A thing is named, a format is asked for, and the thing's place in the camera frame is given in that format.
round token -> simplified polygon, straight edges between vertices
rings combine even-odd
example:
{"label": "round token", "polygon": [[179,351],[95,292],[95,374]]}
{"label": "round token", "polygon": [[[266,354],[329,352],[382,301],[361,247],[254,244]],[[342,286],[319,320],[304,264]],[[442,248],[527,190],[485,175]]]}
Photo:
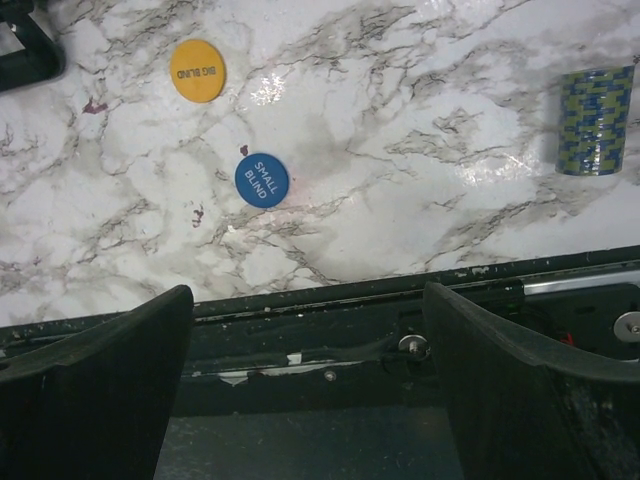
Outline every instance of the round token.
{"label": "round token", "polygon": [[236,188],[248,204],[271,208],[287,195],[289,175],[276,157],[254,153],[242,159],[236,168]]}
{"label": "round token", "polygon": [[187,40],[178,45],[169,70],[180,95],[197,103],[210,102],[220,95],[226,77],[220,52],[204,40]]}

yellow disc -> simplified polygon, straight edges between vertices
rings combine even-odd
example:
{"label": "yellow disc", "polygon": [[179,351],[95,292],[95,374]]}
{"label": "yellow disc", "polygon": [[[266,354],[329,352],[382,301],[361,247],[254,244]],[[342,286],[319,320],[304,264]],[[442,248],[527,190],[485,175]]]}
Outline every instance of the yellow disc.
{"label": "yellow disc", "polygon": [[210,102],[220,95],[226,77],[220,52],[204,40],[178,45],[169,70],[180,95],[197,103]]}

blue and yellow chip stack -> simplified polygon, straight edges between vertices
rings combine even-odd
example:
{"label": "blue and yellow chip stack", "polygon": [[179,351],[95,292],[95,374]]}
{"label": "blue and yellow chip stack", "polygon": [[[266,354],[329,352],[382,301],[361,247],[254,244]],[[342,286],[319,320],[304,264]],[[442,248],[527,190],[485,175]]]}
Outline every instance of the blue and yellow chip stack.
{"label": "blue and yellow chip stack", "polygon": [[609,175],[622,168],[634,70],[606,68],[562,77],[557,172]]}

marble surface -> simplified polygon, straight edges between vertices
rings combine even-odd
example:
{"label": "marble surface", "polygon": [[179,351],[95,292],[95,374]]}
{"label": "marble surface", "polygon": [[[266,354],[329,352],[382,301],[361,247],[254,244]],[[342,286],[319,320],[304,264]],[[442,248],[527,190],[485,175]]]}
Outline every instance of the marble surface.
{"label": "marble surface", "polygon": [[[0,325],[178,283],[203,301],[640,241],[640,88],[621,173],[553,172],[557,77],[633,62],[637,0],[52,0],[37,18],[69,65],[0,96]],[[171,83],[188,38],[225,58],[210,104]],[[235,190],[245,145],[287,165],[276,209]]]}

black object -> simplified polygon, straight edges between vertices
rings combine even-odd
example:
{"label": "black object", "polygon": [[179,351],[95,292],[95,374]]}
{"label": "black object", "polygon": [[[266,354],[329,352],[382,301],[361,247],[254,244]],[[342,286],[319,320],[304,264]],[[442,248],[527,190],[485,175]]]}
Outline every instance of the black object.
{"label": "black object", "polygon": [[65,57],[29,16],[32,0],[0,0],[0,22],[6,22],[24,50],[0,56],[0,92],[49,80],[62,74]]}
{"label": "black object", "polygon": [[640,369],[429,283],[424,316],[468,480],[637,479]]}
{"label": "black object", "polygon": [[192,312],[176,287],[0,363],[0,478],[153,478]]}

